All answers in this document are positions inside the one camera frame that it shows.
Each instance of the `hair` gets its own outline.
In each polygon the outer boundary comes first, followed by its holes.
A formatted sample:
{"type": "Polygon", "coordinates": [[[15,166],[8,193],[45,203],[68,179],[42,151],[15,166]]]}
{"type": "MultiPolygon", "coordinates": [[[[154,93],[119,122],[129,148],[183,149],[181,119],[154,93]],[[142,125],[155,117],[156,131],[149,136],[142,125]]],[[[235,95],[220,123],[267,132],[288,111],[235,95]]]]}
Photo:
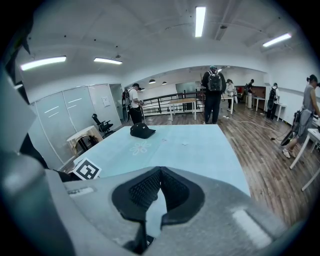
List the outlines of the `hair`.
{"type": "Polygon", "coordinates": [[[310,82],[310,83],[313,81],[316,81],[318,83],[318,78],[314,74],[312,74],[312,75],[310,75],[310,77],[306,78],[306,81],[310,82]]]}

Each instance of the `chair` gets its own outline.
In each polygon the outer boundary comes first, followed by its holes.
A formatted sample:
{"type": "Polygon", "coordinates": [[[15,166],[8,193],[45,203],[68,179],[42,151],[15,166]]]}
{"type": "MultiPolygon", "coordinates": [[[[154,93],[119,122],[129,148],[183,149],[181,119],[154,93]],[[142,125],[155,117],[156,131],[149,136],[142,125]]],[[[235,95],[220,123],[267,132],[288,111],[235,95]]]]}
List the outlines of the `chair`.
{"type": "Polygon", "coordinates": [[[114,131],[110,130],[110,127],[112,127],[114,124],[113,123],[109,123],[110,120],[108,122],[106,121],[102,121],[100,122],[98,119],[97,114],[93,114],[92,115],[93,120],[96,122],[96,125],[99,127],[99,132],[103,133],[104,135],[102,136],[103,138],[108,137],[110,134],[113,134],[114,131]]]}

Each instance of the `railing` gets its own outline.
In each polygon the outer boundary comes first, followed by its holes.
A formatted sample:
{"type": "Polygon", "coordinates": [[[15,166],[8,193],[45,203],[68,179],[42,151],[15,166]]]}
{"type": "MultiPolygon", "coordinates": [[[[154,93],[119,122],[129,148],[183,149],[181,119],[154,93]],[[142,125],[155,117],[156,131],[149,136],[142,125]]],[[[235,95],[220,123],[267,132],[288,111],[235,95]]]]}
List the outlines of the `railing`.
{"type": "MultiPolygon", "coordinates": [[[[145,116],[165,115],[170,112],[169,102],[172,100],[180,100],[186,98],[196,98],[196,112],[203,112],[205,107],[204,91],[184,92],[160,97],[144,99],[143,113],[145,116]]],[[[192,103],[175,104],[176,113],[191,113],[192,103]]]]}

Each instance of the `flower pattern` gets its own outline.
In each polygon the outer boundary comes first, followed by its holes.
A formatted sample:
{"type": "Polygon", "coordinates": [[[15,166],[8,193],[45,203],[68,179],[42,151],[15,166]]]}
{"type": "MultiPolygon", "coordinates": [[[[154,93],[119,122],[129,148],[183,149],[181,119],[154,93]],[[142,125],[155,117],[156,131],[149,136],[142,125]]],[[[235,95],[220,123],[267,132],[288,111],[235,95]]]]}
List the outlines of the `flower pattern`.
{"type": "Polygon", "coordinates": [[[132,155],[137,155],[139,154],[140,152],[141,153],[146,153],[147,152],[147,149],[148,147],[150,147],[151,144],[147,143],[147,141],[143,141],[141,143],[135,143],[134,144],[134,147],[130,148],[130,151],[133,151],[132,155]]]}

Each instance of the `floor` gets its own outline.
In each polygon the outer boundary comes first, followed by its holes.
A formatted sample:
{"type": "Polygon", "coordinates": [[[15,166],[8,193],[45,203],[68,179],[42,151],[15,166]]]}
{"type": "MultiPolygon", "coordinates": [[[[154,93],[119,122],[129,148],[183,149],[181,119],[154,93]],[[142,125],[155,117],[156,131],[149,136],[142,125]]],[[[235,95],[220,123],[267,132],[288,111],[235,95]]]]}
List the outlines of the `floor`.
{"type": "MultiPolygon", "coordinates": [[[[320,176],[304,191],[301,188],[309,181],[320,166],[320,153],[314,150],[310,154],[311,143],[304,151],[303,158],[298,161],[293,170],[289,166],[293,158],[287,159],[282,154],[280,142],[290,128],[284,122],[269,120],[263,117],[262,110],[249,110],[244,104],[237,104],[232,115],[226,111],[227,102],[221,102],[218,125],[231,144],[245,174],[251,197],[260,204],[267,206],[279,216],[288,226],[293,225],[308,216],[318,195],[320,176]],[[274,129],[280,134],[263,127],[274,129]],[[279,140],[271,140],[284,134],[279,140]]],[[[176,114],[173,121],[170,115],[146,117],[147,125],[193,125],[201,124],[202,113],[197,113],[196,120],[191,113],[176,114]]],[[[297,155],[301,146],[296,146],[297,155]]]]}

